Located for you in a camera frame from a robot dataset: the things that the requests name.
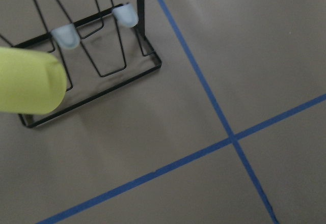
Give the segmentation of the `yellow cup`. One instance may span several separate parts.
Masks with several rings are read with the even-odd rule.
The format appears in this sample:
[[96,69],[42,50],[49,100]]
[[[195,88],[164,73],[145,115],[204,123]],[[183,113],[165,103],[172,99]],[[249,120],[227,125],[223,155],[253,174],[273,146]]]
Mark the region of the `yellow cup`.
[[1,112],[44,115],[63,101],[67,76],[52,54],[1,47]]

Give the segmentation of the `grey rack hook cap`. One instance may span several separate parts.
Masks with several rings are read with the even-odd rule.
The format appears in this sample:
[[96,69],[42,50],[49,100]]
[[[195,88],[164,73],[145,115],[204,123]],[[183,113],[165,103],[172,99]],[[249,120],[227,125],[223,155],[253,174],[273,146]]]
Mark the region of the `grey rack hook cap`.
[[72,50],[79,46],[80,37],[72,23],[55,28],[50,33],[62,49]]
[[127,28],[133,28],[139,22],[138,14],[130,3],[114,8],[112,14],[122,26]]

